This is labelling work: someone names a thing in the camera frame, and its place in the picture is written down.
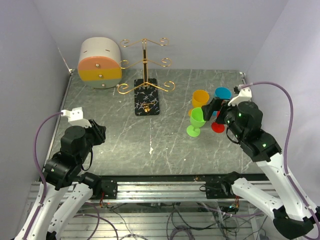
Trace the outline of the blue plastic wine glass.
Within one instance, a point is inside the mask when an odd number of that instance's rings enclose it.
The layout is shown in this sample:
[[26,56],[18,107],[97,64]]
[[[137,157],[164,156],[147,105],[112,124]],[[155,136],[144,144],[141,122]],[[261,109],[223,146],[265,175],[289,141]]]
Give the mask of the blue plastic wine glass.
[[226,87],[218,87],[214,91],[214,97],[230,100],[232,98],[232,92]]

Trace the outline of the orange plastic wine glass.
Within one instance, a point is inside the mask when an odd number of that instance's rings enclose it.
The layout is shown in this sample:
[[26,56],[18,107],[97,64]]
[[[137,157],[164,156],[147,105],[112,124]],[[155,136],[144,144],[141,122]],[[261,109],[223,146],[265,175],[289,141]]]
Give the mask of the orange plastic wine glass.
[[192,108],[188,111],[188,115],[191,116],[192,110],[194,108],[199,108],[208,103],[210,95],[207,91],[203,89],[197,89],[192,94],[191,105]]

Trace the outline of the green plastic wine glass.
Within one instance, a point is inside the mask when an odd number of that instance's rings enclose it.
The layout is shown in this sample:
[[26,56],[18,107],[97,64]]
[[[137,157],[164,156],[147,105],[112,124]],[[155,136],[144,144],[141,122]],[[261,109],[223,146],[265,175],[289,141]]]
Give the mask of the green plastic wine glass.
[[203,127],[205,123],[202,108],[193,108],[190,114],[190,125],[186,129],[187,134],[194,138],[198,137],[201,133],[201,127]]

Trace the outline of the red plastic wine glass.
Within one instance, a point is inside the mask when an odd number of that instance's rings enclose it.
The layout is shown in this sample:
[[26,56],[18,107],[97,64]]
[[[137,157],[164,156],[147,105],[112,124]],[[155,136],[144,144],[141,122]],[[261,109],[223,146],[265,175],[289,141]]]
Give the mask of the red plastic wine glass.
[[[212,115],[213,115],[214,117],[218,117],[219,113],[220,113],[219,111],[214,111]],[[223,133],[223,132],[225,131],[225,126],[224,126],[223,124],[219,124],[219,123],[213,122],[213,123],[211,124],[211,129],[212,129],[215,133],[220,134],[220,133]]]

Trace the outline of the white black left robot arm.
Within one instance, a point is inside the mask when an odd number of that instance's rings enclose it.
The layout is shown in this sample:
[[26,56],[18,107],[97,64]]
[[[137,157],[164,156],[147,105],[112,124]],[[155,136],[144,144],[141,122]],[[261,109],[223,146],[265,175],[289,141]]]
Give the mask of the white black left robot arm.
[[68,127],[60,139],[60,150],[45,167],[45,181],[40,184],[39,194],[17,240],[58,240],[71,218],[90,198],[96,199],[102,193],[101,178],[92,173],[80,177],[71,195],[61,202],[93,147],[106,140],[106,127],[93,119],[88,127]]

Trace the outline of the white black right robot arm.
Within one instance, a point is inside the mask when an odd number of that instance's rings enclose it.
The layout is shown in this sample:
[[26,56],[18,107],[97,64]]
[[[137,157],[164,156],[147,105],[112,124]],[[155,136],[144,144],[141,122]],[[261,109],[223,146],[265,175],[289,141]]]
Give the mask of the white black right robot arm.
[[320,208],[312,201],[305,203],[305,193],[298,186],[291,171],[285,168],[284,155],[276,139],[262,129],[263,113],[252,101],[235,106],[229,101],[213,98],[201,107],[203,119],[208,121],[218,111],[216,123],[226,125],[236,137],[236,144],[266,175],[278,196],[274,197],[252,185],[237,172],[227,174],[220,186],[226,198],[239,196],[263,211],[277,231],[287,239],[306,237],[320,224]]

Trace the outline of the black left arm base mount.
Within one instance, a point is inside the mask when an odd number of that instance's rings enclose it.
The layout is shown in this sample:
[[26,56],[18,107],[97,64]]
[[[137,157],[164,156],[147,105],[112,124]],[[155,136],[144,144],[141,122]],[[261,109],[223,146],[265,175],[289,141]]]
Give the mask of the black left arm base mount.
[[118,194],[118,183],[109,178],[102,178],[93,184],[91,199],[115,200]]

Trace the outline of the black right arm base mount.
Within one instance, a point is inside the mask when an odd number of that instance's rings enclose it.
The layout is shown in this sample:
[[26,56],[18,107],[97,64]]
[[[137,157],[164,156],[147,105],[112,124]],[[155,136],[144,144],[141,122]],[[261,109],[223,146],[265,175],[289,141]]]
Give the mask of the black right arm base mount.
[[199,175],[197,180],[204,182],[199,190],[205,193],[207,199],[223,199],[235,197],[232,185],[241,178],[244,178],[242,174],[233,171],[228,174]]

